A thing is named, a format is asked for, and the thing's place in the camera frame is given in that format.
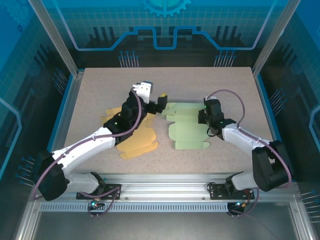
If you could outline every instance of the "circuit pattern graphic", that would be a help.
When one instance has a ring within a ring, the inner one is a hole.
[[[144,10],[149,10],[150,14],[155,14],[157,17],[168,15],[173,17],[175,14],[180,14],[181,10],[187,9],[187,4],[191,4],[191,0],[142,0]]]
[[[29,17],[29,8],[27,0],[0,0],[0,7],[6,7],[10,16],[18,24],[23,23]]]

